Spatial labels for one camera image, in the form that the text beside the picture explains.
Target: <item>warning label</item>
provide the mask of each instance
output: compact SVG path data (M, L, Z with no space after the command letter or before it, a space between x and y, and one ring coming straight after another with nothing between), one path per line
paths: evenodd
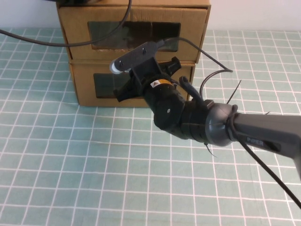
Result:
M159 79L159 80L153 81L153 82L150 84L150 86L152 86L153 88L155 88L156 86L158 86L158 85L160 85L160 84L170 84L170 85L171 85L170 81L167 81L167 80L165 80L165 79Z

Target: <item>cardboard drawer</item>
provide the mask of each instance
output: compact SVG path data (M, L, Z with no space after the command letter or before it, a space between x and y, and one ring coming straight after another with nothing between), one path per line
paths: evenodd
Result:
M129 78L128 73L112 74L109 64L106 63L70 63L70 70L75 86L79 105L102 107L148 107L143 98L132 98L118 102L113 90L125 84ZM182 65L172 78L179 80L186 76L189 80L194 74L195 65ZM181 88L177 88L185 99L189 95Z
M58 14L67 43L96 40L113 30L126 11L124 6L105 0L103 5L82 7L58 7ZM158 41L169 37L187 38L202 47L206 31L209 5L202 8L177 8L133 5L123 28L113 36L93 45L69 48L70 60L114 60L146 41ZM199 51L179 41L160 49L158 61L172 57L180 61L198 62Z

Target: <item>wire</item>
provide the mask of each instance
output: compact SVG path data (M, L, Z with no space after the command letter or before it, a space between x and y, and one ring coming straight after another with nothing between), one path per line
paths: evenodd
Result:
M179 82L183 90L190 94L200 105L204 104L204 100L198 91L189 83L189 80L185 76L180 77Z
M200 51L202 54L204 54L206 57L208 57L209 59L211 59L213 62L215 62L216 64L218 64L221 68L223 68L223 70L219 70L219 71L216 71L216 72L213 72L212 74L208 75L204 81L202 82L201 84L201 87L199 89L199 94L201 96L201 99L202 101L204 101L203 99L203 89L204 89L204 86L206 84L206 82L212 78L213 76L219 74L219 73L222 73L222 72L230 72L232 73L233 70L227 68L226 66L224 66L221 62L218 62L216 59L214 59L212 56L210 56L208 53L206 53L204 50L202 50L200 47L198 47L197 45L195 45L192 41L186 39L186 38L181 38L181 37L174 37L174 38L168 38L168 39L164 39L163 41L165 43L169 43L169 42L172 42L172 41L178 41L178 40L181 40L181 41L184 41L188 44L190 44L191 46L193 46L194 48L196 48L198 51Z
M238 89L238 87L239 87L240 83L241 83L241 80L239 81L238 85L236 86L236 88L235 88L234 92L231 94L231 96L230 96L230 98L229 98L229 100L227 101L227 103L226 103L226 104L228 104L228 103L231 101L231 99L232 99L232 97L234 96L234 94L236 93L236 90Z
M123 19L120 21L119 25L116 28L114 28L111 32L107 33L103 37L101 37L99 39L96 39L96 40L66 44L66 43L51 43L51 42L44 42L44 41L34 40L34 39L28 39L28 38L25 38L25 37L22 37L22 36L19 36L19 35L16 35L16 34L7 32L5 30L1 30L1 29L0 29L0 34L4 34L4 35L9 36L11 38L15 38L15 39L18 39L18 40L22 40L22 41L26 41L26 42L30 42L30 43L34 43L34 44L38 44L38 45L43 45L43 46L52 46L52 47L78 47L78 46L91 45L91 44L97 43L99 41L102 41L102 40L110 37L112 34L114 34L115 32L117 32L118 30L120 30L122 28L122 25L124 24L124 22L128 18L128 15L129 15L130 10L131 10L131 6L132 6L132 0L128 0L127 11L126 11Z
M237 105L232 106L232 115L230 116L230 128L235 139L245 148L245 150L261 165L261 167L282 187L282 189L291 197L291 199L301 209L300 200L292 193L292 191L282 182L282 180L248 147L248 145L239 137L234 127L234 117L238 110Z
M211 79L213 76L219 74L219 73L222 73L222 72L233 72L232 70L230 69L222 69L222 70L219 70L219 71L216 71L216 72L213 72L212 74L208 75L202 82L200 88L199 88L199 94L201 95L201 97L203 98L203 89L204 89L204 86L206 84L206 82L209 81L209 79Z

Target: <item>box opening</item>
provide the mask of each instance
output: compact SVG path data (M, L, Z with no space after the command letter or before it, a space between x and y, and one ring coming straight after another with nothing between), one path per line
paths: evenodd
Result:
M95 73L93 77L96 98L115 98L113 91L124 86L130 79L128 73Z
M119 22L91 21L88 28L91 40L96 40L109 33ZM133 49L147 41L180 36L181 23L170 22L132 22L126 21L118 32L109 39L94 43L92 49ZM178 51L178 42L160 48L160 51Z

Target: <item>cutting mat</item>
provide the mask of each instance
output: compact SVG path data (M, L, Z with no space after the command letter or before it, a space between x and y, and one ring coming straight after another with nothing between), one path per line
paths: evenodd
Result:
M56 29L7 29L63 42ZM244 113L301 113L301 34L207 31L204 50L234 73L204 95ZM217 65L202 57L193 85ZM0 225L301 226L301 212L241 145L160 131L139 108L78 106L64 48L0 36ZM301 199L293 162L261 159Z

